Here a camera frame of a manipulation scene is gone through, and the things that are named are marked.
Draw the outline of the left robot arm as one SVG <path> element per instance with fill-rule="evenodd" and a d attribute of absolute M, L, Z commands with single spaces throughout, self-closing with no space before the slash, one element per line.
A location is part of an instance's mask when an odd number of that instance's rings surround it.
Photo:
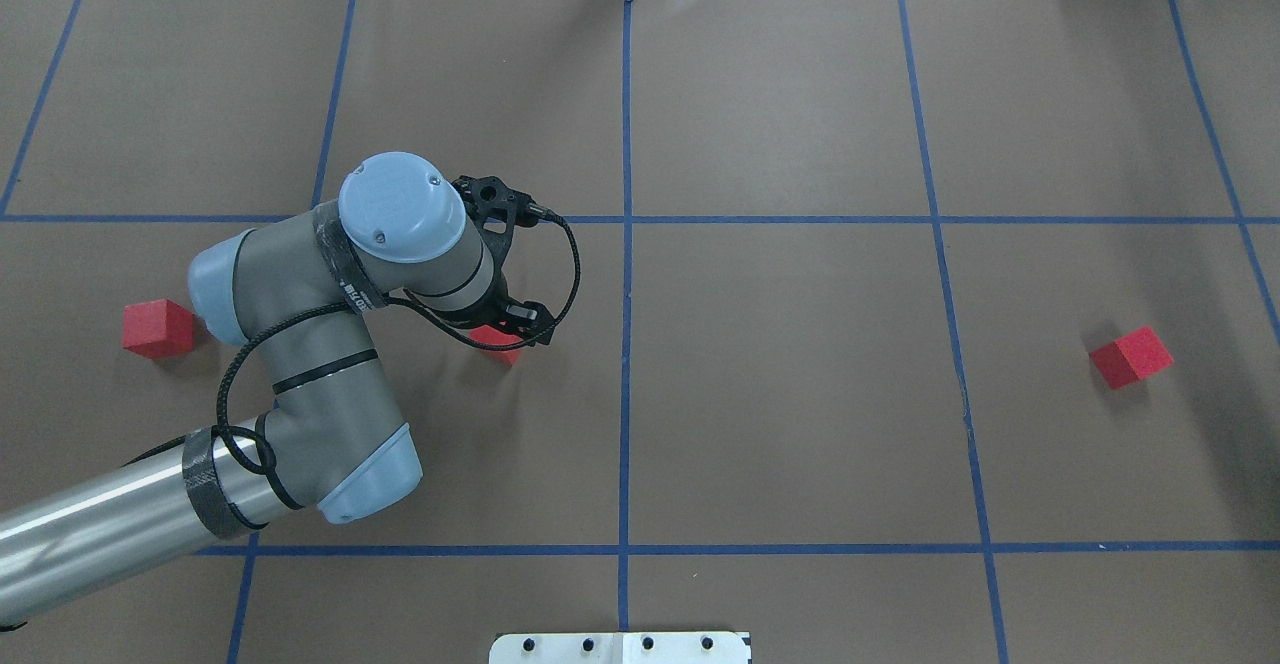
<path fill-rule="evenodd" d="M 568 223 L 500 178 L 371 155 L 335 200 L 201 251 L 189 298 L 236 354 L 210 423 L 3 517 L 3 629 L 179 557 L 316 508 L 348 525 L 398 503 L 422 467 L 365 316 L 412 310 L 550 342 L 562 313 L 513 299 L 517 226 Z"/>

